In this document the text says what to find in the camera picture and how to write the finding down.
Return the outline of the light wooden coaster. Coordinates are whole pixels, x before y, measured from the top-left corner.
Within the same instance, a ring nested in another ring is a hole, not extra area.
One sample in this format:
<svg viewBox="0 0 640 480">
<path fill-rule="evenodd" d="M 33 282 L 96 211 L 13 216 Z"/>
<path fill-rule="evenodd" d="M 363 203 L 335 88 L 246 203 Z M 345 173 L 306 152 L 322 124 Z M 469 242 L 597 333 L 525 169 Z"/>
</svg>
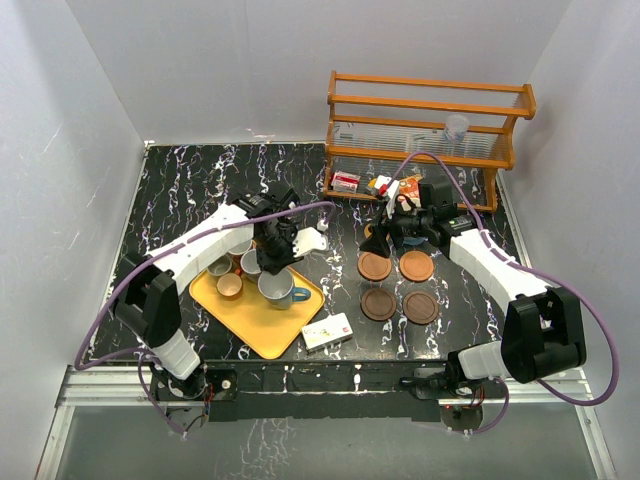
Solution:
<svg viewBox="0 0 640 480">
<path fill-rule="evenodd" d="M 420 283 L 433 275 L 435 266 L 428 254 L 422 251 L 408 251 L 399 260 L 399 270 L 407 280 Z"/>
<path fill-rule="evenodd" d="M 381 282 L 390 275 L 392 262 L 389 258 L 364 252 L 359 256 L 357 269 L 363 278 L 372 282 Z"/>
</svg>

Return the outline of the brown white cup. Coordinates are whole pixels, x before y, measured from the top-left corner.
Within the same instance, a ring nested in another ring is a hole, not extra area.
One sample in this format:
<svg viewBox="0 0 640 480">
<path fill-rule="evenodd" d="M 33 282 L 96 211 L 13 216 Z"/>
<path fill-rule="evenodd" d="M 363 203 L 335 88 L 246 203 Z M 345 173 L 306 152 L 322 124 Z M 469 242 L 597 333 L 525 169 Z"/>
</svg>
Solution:
<svg viewBox="0 0 640 480">
<path fill-rule="evenodd" d="M 228 254 L 234 258 L 238 257 L 241 258 L 246 252 L 250 251 L 251 249 L 253 249 L 253 245 L 254 242 L 252 240 L 247 240 L 245 242 L 242 242 L 234 247 L 232 247 L 229 251 Z"/>
</svg>

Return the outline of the blue mug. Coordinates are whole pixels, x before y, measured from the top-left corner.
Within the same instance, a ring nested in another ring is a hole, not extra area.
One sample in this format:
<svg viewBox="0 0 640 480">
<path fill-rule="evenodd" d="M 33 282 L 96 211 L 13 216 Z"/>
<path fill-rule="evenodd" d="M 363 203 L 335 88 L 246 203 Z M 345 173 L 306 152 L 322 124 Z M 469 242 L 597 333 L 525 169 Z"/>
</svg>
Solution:
<svg viewBox="0 0 640 480">
<path fill-rule="evenodd" d="M 258 290 L 269 304 L 279 310 L 290 309 L 296 302 L 311 298 L 311 291 L 297 287 L 293 274 L 283 269 L 277 274 L 263 272 L 258 279 Z"/>
</svg>

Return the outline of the dark wooden coaster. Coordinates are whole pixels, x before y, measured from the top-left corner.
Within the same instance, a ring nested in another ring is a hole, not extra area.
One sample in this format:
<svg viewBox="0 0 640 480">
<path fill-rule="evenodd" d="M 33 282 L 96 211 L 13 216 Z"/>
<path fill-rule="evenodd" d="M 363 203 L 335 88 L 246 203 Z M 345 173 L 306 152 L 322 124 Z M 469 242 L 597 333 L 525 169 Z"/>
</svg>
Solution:
<svg viewBox="0 0 640 480">
<path fill-rule="evenodd" d="M 395 314 L 397 301 L 396 297 L 384 288 L 370 288 L 362 294 L 360 306 L 370 320 L 386 321 Z"/>
<path fill-rule="evenodd" d="M 417 325 L 428 325 L 439 315 L 435 298 L 425 291 L 413 291 L 403 299 L 403 313 L 407 320 Z"/>
</svg>

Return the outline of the yellow tray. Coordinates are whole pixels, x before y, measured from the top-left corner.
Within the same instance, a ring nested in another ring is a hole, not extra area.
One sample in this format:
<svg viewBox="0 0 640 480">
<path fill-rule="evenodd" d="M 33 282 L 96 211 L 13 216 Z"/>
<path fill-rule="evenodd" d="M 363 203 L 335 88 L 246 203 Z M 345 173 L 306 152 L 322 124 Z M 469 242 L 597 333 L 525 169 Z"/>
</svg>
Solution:
<svg viewBox="0 0 640 480">
<path fill-rule="evenodd" d="M 260 294 L 258 282 L 251 281 L 234 261 L 230 273 L 242 277 L 243 293 L 235 300 L 225 300 L 217 292 L 217 280 L 207 272 L 207 267 L 214 261 L 208 262 L 206 269 L 191 282 L 189 294 L 264 359 L 279 358 L 324 306 L 322 290 L 297 271 L 286 268 L 293 274 L 297 287 L 311 291 L 311 298 L 296 302 L 287 310 L 276 309 Z"/>
</svg>

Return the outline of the white yellow box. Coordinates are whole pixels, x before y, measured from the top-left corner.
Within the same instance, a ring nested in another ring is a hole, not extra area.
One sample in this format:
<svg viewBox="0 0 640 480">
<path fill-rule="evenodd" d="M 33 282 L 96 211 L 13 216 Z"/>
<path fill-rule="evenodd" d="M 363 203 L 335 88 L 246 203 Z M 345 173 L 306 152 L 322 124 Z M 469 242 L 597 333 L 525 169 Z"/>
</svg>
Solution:
<svg viewBox="0 0 640 480">
<path fill-rule="evenodd" d="M 325 346 L 349 339 L 353 329 L 344 313 L 330 315 L 309 323 L 301 329 L 306 350 L 313 352 Z"/>
</svg>

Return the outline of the blue silicone coaster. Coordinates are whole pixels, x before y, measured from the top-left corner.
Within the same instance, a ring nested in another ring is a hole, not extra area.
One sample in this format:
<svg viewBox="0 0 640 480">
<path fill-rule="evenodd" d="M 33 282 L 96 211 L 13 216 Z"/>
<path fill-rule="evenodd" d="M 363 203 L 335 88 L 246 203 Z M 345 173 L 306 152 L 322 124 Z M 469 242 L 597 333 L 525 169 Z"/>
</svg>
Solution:
<svg viewBox="0 0 640 480">
<path fill-rule="evenodd" d="M 416 237 L 405 237 L 403 240 L 403 244 L 405 246 L 419 246 L 421 244 L 423 244 L 425 242 L 425 239 L 420 237 L 420 238 L 416 238 Z"/>
</svg>

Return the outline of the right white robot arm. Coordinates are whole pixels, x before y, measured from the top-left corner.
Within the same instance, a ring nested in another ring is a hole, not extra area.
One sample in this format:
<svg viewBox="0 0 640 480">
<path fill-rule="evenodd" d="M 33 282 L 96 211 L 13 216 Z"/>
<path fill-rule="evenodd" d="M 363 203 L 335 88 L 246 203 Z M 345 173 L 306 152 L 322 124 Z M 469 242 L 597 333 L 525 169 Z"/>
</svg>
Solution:
<svg viewBox="0 0 640 480">
<path fill-rule="evenodd" d="M 419 201 L 385 176 L 377 177 L 371 190 L 383 206 L 361 251 L 389 257 L 405 239 L 425 238 L 470 274 L 505 315 L 501 340 L 449 354 L 444 371 L 431 377 L 440 388 L 466 397 L 489 377 L 526 384 L 585 363 L 576 295 L 522 271 L 476 217 L 459 211 L 449 183 L 419 181 Z"/>
</svg>

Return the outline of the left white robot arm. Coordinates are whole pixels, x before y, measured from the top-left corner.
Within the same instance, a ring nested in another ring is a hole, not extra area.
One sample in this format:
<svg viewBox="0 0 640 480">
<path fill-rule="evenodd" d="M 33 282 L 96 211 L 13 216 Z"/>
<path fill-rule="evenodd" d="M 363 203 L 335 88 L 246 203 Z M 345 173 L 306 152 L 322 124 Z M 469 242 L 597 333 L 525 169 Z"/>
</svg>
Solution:
<svg viewBox="0 0 640 480">
<path fill-rule="evenodd" d="M 245 242 L 256 243 L 260 274 L 278 274 L 301 260 L 293 219 L 299 212 L 299 196 L 291 188 L 245 191 L 169 244 L 122 259 L 124 277 L 110 297 L 109 311 L 149 348 L 176 396 L 197 398 L 207 383 L 203 362 L 181 330 L 181 293 Z"/>
</svg>

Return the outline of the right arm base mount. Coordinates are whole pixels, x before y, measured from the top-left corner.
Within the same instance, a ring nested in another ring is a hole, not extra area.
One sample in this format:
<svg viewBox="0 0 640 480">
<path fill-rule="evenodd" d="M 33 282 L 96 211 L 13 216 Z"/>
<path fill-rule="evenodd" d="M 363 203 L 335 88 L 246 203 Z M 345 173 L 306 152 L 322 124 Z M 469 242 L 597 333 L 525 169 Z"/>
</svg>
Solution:
<svg viewBox="0 0 640 480">
<path fill-rule="evenodd" d="M 414 371 L 409 377 L 399 380 L 399 387 L 410 392 L 417 399 L 440 399 L 447 395 L 459 396 L 458 391 L 463 388 L 471 390 L 469 403 L 465 406 L 451 407 L 446 405 L 451 420 L 443 420 L 448 433 L 459 433 L 465 437 L 485 433 L 494 428 L 505 416 L 510 403 L 510 394 L 503 380 L 508 375 L 504 362 L 500 357 L 498 343 L 478 345 L 457 352 L 450 352 L 446 365 L 442 371 L 425 376 Z M 482 426 L 479 421 L 464 418 L 465 413 L 472 414 L 476 410 L 482 413 L 481 405 L 484 401 L 484 382 L 495 381 L 504 388 L 504 403 L 496 418 L 489 424 Z"/>
</svg>

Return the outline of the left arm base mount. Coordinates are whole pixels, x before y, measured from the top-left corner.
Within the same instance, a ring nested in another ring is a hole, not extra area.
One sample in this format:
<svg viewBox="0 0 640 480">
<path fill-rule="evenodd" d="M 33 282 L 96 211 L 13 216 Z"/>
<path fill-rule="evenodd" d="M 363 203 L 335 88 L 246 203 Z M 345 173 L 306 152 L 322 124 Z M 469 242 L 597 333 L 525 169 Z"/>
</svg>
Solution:
<svg viewBox="0 0 640 480">
<path fill-rule="evenodd" d="M 161 366 L 154 355 L 148 353 L 142 354 L 138 359 L 137 376 L 150 405 L 181 441 L 189 439 L 191 430 L 197 423 L 203 425 L 210 420 L 214 402 L 233 401 L 238 392 L 238 375 L 232 369 L 209 369 L 200 365 L 186 380 L 179 380 Z M 178 399 L 200 402 L 201 413 L 187 425 L 176 423 L 171 417 L 170 408 L 160 405 L 161 398 L 157 393 L 160 385 L 168 390 L 170 401 Z"/>
</svg>

